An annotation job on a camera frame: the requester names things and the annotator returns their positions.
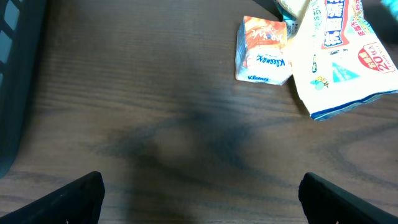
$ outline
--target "snack bag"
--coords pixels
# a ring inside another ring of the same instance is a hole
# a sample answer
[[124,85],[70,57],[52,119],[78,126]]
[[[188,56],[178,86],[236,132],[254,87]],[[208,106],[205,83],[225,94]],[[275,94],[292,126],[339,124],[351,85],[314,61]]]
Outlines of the snack bag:
[[[315,9],[327,10],[315,15]],[[313,119],[328,119],[396,93],[398,71],[361,0],[311,0],[291,46],[297,91]]]
[[238,31],[236,79],[282,85],[292,75],[286,45],[286,23],[245,16]]

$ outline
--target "wooden table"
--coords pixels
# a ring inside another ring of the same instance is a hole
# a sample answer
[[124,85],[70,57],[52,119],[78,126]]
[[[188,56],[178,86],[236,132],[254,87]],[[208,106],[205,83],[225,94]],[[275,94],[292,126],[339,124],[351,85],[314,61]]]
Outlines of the wooden table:
[[[398,96],[318,122],[293,80],[236,81],[241,19],[276,20],[254,1],[50,2],[0,215],[93,170],[100,223],[306,223],[310,171],[398,215]],[[398,25],[376,0],[365,12],[397,62]]]

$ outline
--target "black object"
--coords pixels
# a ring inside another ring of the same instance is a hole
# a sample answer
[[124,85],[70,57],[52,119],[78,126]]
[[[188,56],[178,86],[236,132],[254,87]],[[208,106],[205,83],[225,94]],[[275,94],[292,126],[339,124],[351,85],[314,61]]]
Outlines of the black object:
[[46,0],[0,0],[0,178],[21,136]]
[[298,198],[309,224],[398,223],[398,218],[313,173],[301,181]]
[[99,172],[84,177],[0,218],[12,224],[96,224],[105,195]]

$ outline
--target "table surface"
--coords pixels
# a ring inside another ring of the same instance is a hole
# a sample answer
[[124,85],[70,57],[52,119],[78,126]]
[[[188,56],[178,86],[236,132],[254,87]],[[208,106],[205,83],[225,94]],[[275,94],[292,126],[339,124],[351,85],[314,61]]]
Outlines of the table surface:
[[[244,15],[272,1],[49,1],[39,71],[0,215],[91,172],[100,223],[306,223],[315,172],[398,215],[398,96],[313,121],[294,81],[234,79]],[[365,15],[397,62],[398,25]]]

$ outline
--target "tissue box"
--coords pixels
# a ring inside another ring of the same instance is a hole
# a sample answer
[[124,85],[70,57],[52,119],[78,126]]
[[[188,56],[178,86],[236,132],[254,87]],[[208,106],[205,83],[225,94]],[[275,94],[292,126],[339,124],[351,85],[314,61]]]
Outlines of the tissue box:
[[282,85],[292,75],[286,46],[286,23],[245,16],[238,30],[236,79]]

